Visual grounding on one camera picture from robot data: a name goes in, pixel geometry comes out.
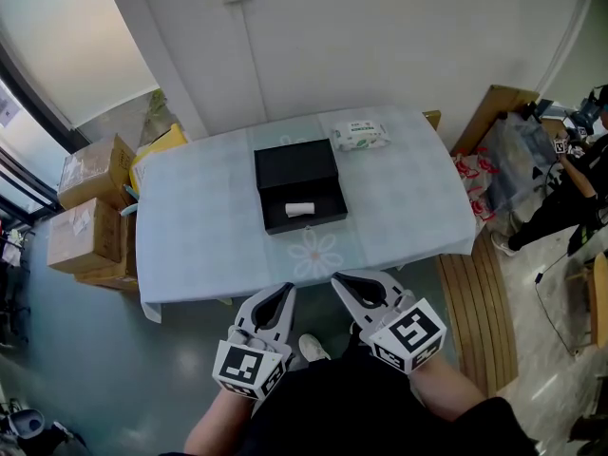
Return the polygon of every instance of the black pants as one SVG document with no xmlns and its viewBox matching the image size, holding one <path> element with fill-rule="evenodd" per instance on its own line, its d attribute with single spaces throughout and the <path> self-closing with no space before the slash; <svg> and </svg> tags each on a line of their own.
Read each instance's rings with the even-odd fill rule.
<svg viewBox="0 0 608 456">
<path fill-rule="evenodd" d="M 509 239 L 509 248 L 518 251 L 539 238 L 591 220 L 596 203 L 595 198 L 585 198 L 578 190 L 555 191 L 542 202 L 532 219 Z"/>
</svg>

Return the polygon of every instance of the person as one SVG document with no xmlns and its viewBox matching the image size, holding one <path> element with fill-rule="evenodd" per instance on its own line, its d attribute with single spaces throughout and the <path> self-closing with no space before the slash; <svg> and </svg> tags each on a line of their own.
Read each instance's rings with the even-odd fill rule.
<svg viewBox="0 0 608 456">
<path fill-rule="evenodd" d="M 184 453 L 537 454 L 509 404 L 486 399 L 440 353 L 405 376 L 359 346 L 358 329 L 338 359 L 310 334 L 299 347 L 308 368 L 288 371 L 253 417 L 254 401 L 221 389 Z"/>
<path fill-rule="evenodd" d="M 599 102 L 601 123 L 608 129 L 608 86 L 602 89 Z M 591 231 L 601 227 L 603 218 L 599 210 L 608 204 L 608 134 L 600 137 L 580 159 L 569 159 L 564 154 L 559 155 L 558 160 L 563 167 L 562 182 L 542 202 L 532 219 L 521 226 L 512 221 L 519 231 L 511 237 L 492 232 L 492 243 L 508 256 L 570 226 L 587 225 Z"/>
</svg>

